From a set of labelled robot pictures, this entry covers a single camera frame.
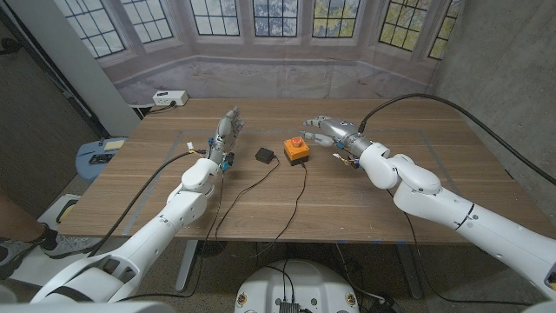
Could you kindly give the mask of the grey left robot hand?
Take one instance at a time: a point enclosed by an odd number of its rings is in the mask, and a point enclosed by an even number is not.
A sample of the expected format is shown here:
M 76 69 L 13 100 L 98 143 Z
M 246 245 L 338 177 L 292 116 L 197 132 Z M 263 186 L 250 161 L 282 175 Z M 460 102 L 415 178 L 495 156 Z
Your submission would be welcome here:
M 207 158 L 222 165 L 227 154 L 234 148 L 243 126 L 240 109 L 235 106 L 219 121 Z

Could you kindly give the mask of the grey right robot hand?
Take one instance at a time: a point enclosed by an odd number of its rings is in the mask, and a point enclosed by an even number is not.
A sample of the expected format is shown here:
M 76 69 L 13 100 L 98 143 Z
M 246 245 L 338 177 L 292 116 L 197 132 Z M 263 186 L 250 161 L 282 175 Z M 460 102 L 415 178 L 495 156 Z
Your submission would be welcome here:
M 312 140 L 320 146 L 337 146 L 351 155 L 359 157 L 363 151 L 372 145 L 354 126 L 353 123 L 336 120 L 328 116 L 317 116 L 306 120 L 304 126 L 317 127 L 320 132 L 303 130 L 300 135 L 304 139 Z

